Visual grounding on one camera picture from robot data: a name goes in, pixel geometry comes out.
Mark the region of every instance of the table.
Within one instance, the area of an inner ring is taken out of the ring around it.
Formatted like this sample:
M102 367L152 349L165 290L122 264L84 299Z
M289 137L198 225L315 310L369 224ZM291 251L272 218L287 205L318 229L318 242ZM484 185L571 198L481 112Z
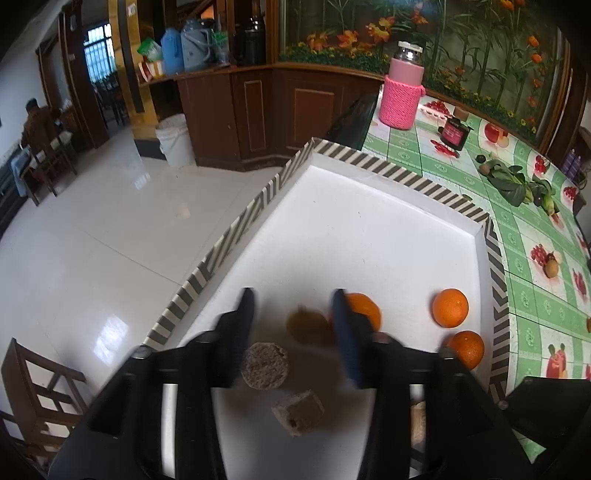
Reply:
M378 101L362 150L468 195L491 216L508 290L511 337L506 392L527 375L591 380L591 333L587 330L591 316L590 255L573 216L572 193L576 187L550 164L544 174L537 175L556 190L560 209L557 221L533 203L511 206L478 173L476 156L488 158L493 154L508 166L522 166L526 177L531 178L541 155L511 134L506 147L490 142L484 133L488 122L472 114L466 123L473 131L459 158L438 151L434 143L439 142L437 128L445 119L426 106L435 101L428 96L421 99L415 124L408 131L384 125L378 119ZM453 105L444 105L453 111ZM555 278L547 278L532 258L532 250L540 245L547 252L561 253L563 261ZM530 458L543 450L528 439L520 441Z

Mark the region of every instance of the pink thermos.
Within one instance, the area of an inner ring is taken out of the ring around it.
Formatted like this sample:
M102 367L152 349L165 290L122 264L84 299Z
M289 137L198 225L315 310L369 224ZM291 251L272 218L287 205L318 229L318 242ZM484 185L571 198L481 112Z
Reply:
M384 80L384 95L379 119L393 128L408 130L414 123L418 101L425 95L421 85L425 69L420 64L423 49L399 41L400 50L390 60L390 71Z

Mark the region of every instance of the black and white striped edge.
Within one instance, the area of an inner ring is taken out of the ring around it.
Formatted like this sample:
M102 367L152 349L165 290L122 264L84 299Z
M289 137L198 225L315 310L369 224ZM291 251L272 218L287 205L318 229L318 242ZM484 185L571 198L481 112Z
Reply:
M488 213L463 196L455 194L404 167L319 138L312 138L289 160L285 167L267 183L232 222L164 309L144 343L156 350L161 350L164 347L174 328L181 322L192 302L201 294L209 279L215 274L232 248L313 151L397 181L484 225L491 270L495 322L489 393L495 401L503 399L509 370L509 301L501 250L493 222Z

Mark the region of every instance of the blue thermos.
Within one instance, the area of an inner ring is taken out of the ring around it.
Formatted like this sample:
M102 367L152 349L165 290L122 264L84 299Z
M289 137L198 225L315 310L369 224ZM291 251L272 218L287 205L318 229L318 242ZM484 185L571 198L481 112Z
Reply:
M167 28L160 41L164 60L164 74L174 75L184 72L183 43L181 34L174 28Z

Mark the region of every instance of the wooden counter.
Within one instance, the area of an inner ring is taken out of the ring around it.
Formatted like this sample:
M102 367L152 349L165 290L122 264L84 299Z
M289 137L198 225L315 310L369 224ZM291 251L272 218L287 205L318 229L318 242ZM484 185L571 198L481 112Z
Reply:
M384 78L340 67L276 63L213 67L163 77L177 82L197 164L251 170L285 163L322 137Z

